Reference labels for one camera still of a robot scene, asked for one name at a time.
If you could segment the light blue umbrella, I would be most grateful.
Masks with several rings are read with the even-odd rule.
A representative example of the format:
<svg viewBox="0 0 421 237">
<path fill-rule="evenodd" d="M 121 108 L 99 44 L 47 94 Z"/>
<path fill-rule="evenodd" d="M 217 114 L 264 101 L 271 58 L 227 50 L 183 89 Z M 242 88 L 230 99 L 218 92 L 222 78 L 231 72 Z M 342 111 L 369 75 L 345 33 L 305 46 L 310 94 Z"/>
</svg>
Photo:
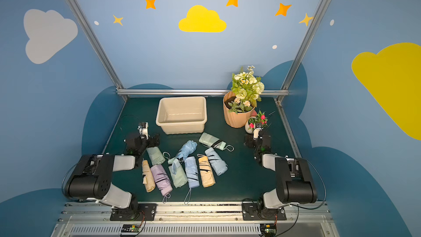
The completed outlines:
<svg viewBox="0 0 421 237">
<path fill-rule="evenodd" d="M 180 163 L 182 163 L 196 150 L 196 148 L 197 143 L 193 140 L 189 140 L 177 152 L 175 158 L 178 159 Z"/>
<path fill-rule="evenodd" d="M 214 169 L 217 176 L 224 174 L 228 170 L 228 165 L 226 162 L 219 156 L 219 154 L 213 149 L 208 148 L 205 150 L 205 155 L 208 158 L 208 161 L 211 167 Z"/>
<path fill-rule="evenodd" d="M 185 163 L 186 177 L 187 177 L 188 185 L 189 185 L 189 191 L 187 192 L 187 195 L 184 200 L 184 204 L 186 205 L 191 200 L 192 189 L 199 187 L 200 181 L 199 181 L 199 172 L 198 172 L 198 167 L 196 164 L 195 157 L 190 156 L 186 158 L 184 163 Z"/>
</svg>

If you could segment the mint green umbrella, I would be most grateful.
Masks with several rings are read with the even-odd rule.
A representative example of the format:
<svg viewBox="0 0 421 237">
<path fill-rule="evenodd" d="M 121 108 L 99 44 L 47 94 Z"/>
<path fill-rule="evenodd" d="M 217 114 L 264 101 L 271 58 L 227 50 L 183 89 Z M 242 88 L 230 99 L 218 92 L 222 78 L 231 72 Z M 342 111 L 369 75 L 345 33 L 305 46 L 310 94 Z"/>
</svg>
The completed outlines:
<svg viewBox="0 0 421 237">
<path fill-rule="evenodd" d="M 159 147 L 150 147 L 146 151 L 148 152 L 152 166 L 161 165 L 170 159 L 169 153 L 162 153 Z"/>
<path fill-rule="evenodd" d="M 211 134 L 204 132 L 201 137 L 199 138 L 199 142 L 203 144 L 207 148 L 219 149 L 219 150 L 227 150 L 232 152 L 235 148 L 232 145 L 227 144 L 222 139 L 219 139 Z"/>
<path fill-rule="evenodd" d="M 177 158 L 168 160 L 168 168 L 171 174 L 173 184 L 176 188 L 180 188 L 188 182 L 186 173 Z"/>
</svg>

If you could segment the beige yellow umbrella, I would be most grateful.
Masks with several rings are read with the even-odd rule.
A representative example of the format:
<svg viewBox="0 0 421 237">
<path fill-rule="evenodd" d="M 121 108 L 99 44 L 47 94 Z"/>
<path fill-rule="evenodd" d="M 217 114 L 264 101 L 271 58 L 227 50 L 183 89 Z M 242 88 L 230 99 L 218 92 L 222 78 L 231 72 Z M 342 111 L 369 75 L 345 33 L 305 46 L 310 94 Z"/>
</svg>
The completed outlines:
<svg viewBox="0 0 421 237">
<path fill-rule="evenodd" d="M 197 154 L 197 157 L 203 187 L 208 188 L 215 185 L 216 181 L 208 157 L 202 154 Z"/>
</svg>

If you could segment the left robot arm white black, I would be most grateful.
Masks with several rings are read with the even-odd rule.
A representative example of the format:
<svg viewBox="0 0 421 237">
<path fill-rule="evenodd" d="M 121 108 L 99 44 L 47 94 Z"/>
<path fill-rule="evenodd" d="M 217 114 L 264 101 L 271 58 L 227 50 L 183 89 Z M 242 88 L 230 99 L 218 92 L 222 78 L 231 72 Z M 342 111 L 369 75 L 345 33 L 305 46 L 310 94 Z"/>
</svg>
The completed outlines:
<svg viewBox="0 0 421 237">
<path fill-rule="evenodd" d="M 83 155 L 62 180 L 62 193 L 71 201 L 110 206 L 111 221 L 150 221 L 154 207 L 138 203 L 136 195 L 112 183 L 113 173 L 141 167 L 147 148 L 160 145 L 160 135 L 140 135 L 131 155 Z"/>
</svg>

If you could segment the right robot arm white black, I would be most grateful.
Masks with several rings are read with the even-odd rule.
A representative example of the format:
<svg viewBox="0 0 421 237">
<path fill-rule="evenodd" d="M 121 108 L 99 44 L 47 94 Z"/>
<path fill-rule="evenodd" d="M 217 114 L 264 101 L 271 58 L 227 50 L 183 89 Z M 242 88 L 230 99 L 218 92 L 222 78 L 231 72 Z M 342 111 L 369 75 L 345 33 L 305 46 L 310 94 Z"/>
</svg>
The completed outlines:
<svg viewBox="0 0 421 237">
<path fill-rule="evenodd" d="M 267 135 L 244 136 L 245 146 L 254 150 L 255 161 L 275 173 L 273 190 L 264 193 L 256 204 L 242 205 L 246 220 L 256 217 L 276 220 L 279 218 L 278 213 L 283 211 L 285 206 L 291 204 L 300 207 L 315 203 L 318 199 L 309 161 L 304 158 L 289 158 L 274 154 L 271 151 L 270 138 Z"/>
</svg>

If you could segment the lilac purple umbrella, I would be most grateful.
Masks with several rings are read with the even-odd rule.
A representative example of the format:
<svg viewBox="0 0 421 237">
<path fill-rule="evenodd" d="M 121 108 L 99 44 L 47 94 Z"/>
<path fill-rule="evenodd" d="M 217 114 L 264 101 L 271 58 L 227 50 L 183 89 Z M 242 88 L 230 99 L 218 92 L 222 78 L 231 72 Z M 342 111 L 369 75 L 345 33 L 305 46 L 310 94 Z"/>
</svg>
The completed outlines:
<svg viewBox="0 0 421 237">
<path fill-rule="evenodd" d="M 156 186 L 163 196 L 162 202 L 165 204 L 171 197 L 173 190 L 169 176 L 161 164 L 153 165 L 151 167 L 151 173 Z"/>
</svg>

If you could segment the small white pot pink flowers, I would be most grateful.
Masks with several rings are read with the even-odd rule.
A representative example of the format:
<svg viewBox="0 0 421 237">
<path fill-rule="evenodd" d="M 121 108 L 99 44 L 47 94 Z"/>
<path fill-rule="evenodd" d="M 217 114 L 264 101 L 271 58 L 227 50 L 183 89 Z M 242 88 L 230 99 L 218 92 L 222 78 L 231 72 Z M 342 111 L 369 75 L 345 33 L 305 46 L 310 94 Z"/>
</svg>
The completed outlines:
<svg viewBox="0 0 421 237">
<path fill-rule="evenodd" d="M 259 111 L 247 120 L 244 129 L 247 133 L 252 134 L 255 129 L 262 129 L 267 126 L 268 118 L 266 117 L 265 112 Z"/>
</svg>

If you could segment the left circuit board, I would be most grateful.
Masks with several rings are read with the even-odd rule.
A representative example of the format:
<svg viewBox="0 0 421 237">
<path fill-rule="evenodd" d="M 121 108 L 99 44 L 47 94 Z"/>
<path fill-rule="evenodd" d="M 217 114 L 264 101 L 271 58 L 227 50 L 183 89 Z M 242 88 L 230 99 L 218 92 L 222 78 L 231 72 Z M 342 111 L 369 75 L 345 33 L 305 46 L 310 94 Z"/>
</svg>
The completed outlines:
<svg viewBox="0 0 421 237">
<path fill-rule="evenodd" d="M 121 227 L 121 234 L 136 235 L 140 232 L 142 226 L 140 224 L 123 224 Z"/>
</svg>

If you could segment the circuit board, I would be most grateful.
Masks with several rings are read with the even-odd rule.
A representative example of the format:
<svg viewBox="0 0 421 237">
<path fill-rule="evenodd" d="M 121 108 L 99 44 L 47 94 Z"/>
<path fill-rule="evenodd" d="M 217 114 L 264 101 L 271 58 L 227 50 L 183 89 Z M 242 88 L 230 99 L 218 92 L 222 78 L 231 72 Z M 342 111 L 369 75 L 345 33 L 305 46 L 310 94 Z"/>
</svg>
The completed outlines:
<svg viewBox="0 0 421 237">
<path fill-rule="evenodd" d="M 121 227 L 121 234 L 136 235 L 140 232 L 142 226 L 140 224 L 123 224 Z"/>
<path fill-rule="evenodd" d="M 277 227 L 275 224 L 260 224 L 260 237 L 275 237 Z"/>
</svg>

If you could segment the right circuit board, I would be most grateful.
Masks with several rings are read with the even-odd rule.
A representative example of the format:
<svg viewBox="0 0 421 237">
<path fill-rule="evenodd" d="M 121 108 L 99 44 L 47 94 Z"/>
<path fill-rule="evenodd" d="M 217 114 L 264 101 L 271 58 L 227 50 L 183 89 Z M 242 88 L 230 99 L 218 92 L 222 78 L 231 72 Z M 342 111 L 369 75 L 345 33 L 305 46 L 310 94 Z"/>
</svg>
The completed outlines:
<svg viewBox="0 0 421 237">
<path fill-rule="evenodd" d="M 275 237 L 277 227 L 275 224 L 260 224 L 260 237 Z"/>
</svg>

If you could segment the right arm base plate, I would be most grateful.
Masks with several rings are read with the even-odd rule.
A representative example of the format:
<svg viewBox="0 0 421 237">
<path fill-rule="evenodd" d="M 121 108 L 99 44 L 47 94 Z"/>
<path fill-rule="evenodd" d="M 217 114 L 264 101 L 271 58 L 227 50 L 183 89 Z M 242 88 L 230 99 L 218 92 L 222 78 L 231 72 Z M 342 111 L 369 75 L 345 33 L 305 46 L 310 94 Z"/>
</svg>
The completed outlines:
<svg viewBox="0 0 421 237">
<path fill-rule="evenodd" d="M 285 210 L 281 209 L 269 209 L 263 204 L 257 204 L 252 202 L 245 202 L 241 204 L 242 216 L 244 221 L 286 221 L 287 217 Z"/>
</svg>

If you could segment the aluminium mounting rail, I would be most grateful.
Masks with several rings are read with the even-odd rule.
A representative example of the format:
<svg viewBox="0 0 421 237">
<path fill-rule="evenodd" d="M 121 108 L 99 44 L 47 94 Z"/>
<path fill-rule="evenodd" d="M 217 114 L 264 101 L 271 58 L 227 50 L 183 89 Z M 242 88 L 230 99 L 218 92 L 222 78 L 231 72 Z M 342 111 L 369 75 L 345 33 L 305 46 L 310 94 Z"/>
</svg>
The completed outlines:
<svg viewBox="0 0 421 237">
<path fill-rule="evenodd" d="M 285 206 L 286 221 L 244 221 L 241 204 L 250 201 L 168 202 L 156 204 L 153 221 L 110 221 L 111 208 L 67 203 L 54 237 L 259 237 L 260 224 L 275 224 L 278 237 L 337 237 L 327 205 Z M 121 234 L 123 224 L 140 224 L 136 235 Z"/>
</svg>

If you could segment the aluminium frame left post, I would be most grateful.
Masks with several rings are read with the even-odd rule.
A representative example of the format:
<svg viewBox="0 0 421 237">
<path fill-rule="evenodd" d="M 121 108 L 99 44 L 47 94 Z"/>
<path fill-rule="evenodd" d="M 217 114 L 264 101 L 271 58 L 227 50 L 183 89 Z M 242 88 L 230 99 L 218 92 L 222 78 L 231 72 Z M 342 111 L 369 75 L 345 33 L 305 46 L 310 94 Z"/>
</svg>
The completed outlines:
<svg viewBox="0 0 421 237">
<path fill-rule="evenodd" d="M 73 15 L 75 16 L 76 20 L 78 21 L 80 27 L 82 28 L 84 34 L 88 38 L 91 46 L 93 47 L 95 53 L 97 54 L 99 60 L 101 61 L 103 67 L 105 68 L 107 74 L 109 75 L 111 81 L 116 87 L 116 91 L 124 89 L 124 86 L 117 75 L 110 59 L 105 53 L 102 45 L 100 44 L 97 36 L 95 35 L 92 26 L 90 25 L 87 17 L 85 16 L 81 6 L 79 5 L 77 0 L 65 0 L 68 4 L 69 8 L 71 9 Z"/>
</svg>

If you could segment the aluminium frame post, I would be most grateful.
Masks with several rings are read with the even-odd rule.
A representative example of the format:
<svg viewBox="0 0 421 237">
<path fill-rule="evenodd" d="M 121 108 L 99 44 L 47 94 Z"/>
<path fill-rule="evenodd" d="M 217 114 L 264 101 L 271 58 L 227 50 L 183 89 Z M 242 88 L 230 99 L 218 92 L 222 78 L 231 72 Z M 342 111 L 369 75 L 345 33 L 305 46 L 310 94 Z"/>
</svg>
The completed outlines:
<svg viewBox="0 0 421 237">
<path fill-rule="evenodd" d="M 78 21 L 80 27 L 82 28 L 84 34 L 88 38 L 91 46 L 93 47 L 95 53 L 97 54 L 99 60 L 101 61 L 103 67 L 105 68 L 107 74 L 109 75 L 111 81 L 116 87 L 116 91 L 124 89 L 124 86 L 117 75 L 110 59 L 105 53 L 102 45 L 100 44 L 97 36 L 95 35 L 92 26 L 90 25 L 87 17 L 85 16 L 81 6 L 79 5 L 77 0 L 65 0 L 68 4 L 69 8 L 71 9 L 73 15 L 75 16 L 76 20 Z"/>
<path fill-rule="evenodd" d="M 306 30 L 305 36 L 301 42 L 301 45 L 298 49 L 297 55 L 295 59 L 293 60 L 293 63 L 291 67 L 288 70 L 288 73 L 286 75 L 286 78 L 282 84 L 281 91 L 284 91 L 286 94 L 281 94 L 276 98 L 277 103 L 280 105 L 282 103 L 282 100 L 285 96 L 289 95 L 289 87 L 299 69 L 300 64 L 302 63 L 308 48 L 311 45 L 312 39 L 314 38 L 317 29 L 324 17 L 324 14 L 326 13 L 330 3 L 332 0 L 320 0 L 313 19 L 311 20 L 311 24 L 308 26 L 308 29 Z"/>
</svg>

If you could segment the aluminium frame right post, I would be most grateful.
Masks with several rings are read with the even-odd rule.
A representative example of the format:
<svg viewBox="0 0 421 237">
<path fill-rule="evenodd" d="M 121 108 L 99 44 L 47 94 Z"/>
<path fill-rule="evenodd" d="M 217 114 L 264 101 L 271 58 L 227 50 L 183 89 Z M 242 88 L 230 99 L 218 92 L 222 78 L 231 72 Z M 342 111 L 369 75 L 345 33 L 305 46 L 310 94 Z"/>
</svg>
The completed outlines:
<svg viewBox="0 0 421 237">
<path fill-rule="evenodd" d="M 324 17 L 324 14 L 326 13 L 330 3 L 332 0 L 320 0 L 313 19 L 311 20 L 311 24 L 308 26 L 308 29 L 306 30 L 305 36 L 301 42 L 301 45 L 298 49 L 297 55 L 295 59 L 293 60 L 293 63 L 291 67 L 288 70 L 288 73 L 286 75 L 286 78 L 282 84 L 281 91 L 284 91 L 286 94 L 281 94 L 276 98 L 277 103 L 280 105 L 282 103 L 282 100 L 285 96 L 289 95 L 289 87 L 299 69 L 300 64 L 302 63 L 308 48 L 311 45 L 312 39 L 314 38 L 317 29 Z"/>
</svg>

